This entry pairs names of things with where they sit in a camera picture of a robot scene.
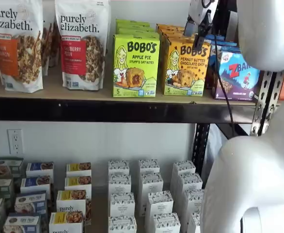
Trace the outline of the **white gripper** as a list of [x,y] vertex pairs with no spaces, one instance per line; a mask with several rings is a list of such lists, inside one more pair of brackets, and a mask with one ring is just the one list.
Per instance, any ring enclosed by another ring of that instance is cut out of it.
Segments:
[[202,23],[204,17],[210,11],[209,21],[212,22],[215,11],[218,6],[218,0],[191,0],[189,5],[189,17],[187,19],[183,35],[192,37],[198,25],[198,33],[195,36],[193,50],[201,50],[205,37],[211,29],[211,23]]

